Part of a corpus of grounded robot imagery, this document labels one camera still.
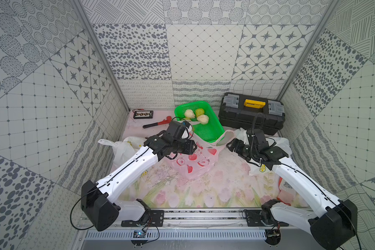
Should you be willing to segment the lemon print plastic bag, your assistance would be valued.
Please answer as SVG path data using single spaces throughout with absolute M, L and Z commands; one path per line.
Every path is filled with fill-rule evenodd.
M 145 142 L 144 138 L 130 136 L 125 138 L 123 141 L 113 142 L 110 140 L 100 139 L 99 144 L 110 146 L 113 149 L 114 160 L 111 167 L 111 172 L 115 171 L 128 159 L 130 159 Z

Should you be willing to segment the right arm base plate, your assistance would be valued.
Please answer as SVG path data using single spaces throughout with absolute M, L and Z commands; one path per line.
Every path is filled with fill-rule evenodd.
M 289 224 L 283 222 L 265 222 L 259 209 L 244 209 L 242 217 L 246 220 L 248 227 L 288 227 Z

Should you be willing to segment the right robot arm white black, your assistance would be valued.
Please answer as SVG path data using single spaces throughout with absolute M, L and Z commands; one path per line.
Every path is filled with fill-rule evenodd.
M 289 157 L 276 143 L 269 144 L 260 129 L 246 133 L 248 142 L 233 139 L 227 149 L 237 153 L 248 164 L 265 166 L 281 177 L 309 205 L 312 211 L 289 206 L 286 202 L 272 199 L 261 206 L 259 221 L 277 234 L 272 244 L 280 241 L 281 223 L 299 228 L 315 239 L 325 250 L 337 250 L 357 234 L 357 206 L 350 200 L 341 200 L 331 194 Z

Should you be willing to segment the pink plastic bag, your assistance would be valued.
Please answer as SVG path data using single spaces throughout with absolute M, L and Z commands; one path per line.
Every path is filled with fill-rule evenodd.
M 165 158 L 165 162 L 183 178 L 188 180 L 197 179 L 214 167 L 218 161 L 220 152 L 234 138 L 235 133 L 232 130 L 226 130 L 213 143 L 208 143 L 195 134 L 192 139 L 196 143 L 197 149 L 192 155 L 179 154 L 173 160 Z

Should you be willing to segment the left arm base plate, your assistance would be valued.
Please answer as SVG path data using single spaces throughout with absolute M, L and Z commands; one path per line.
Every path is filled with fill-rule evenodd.
M 164 223 L 164 210 L 146 211 L 138 221 L 126 220 L 121 222 L 122 227 L 144 227 L 157 226 L 162 227 Z

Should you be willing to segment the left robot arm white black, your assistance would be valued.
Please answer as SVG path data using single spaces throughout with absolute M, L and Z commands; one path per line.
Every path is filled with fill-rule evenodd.
M 197 149 L 192 140 L 193 126 L 187 121 L 171 121 L 167 130 L 150 136 L 123 165 L 97 182 L 87 181 L 81 190 L 81 210 L 97 231 L 116 221 L 150 222 L 151 209 L 141 200 L 119 201 L 119 196 L 147 169 L 163 158 L 192 155 Z

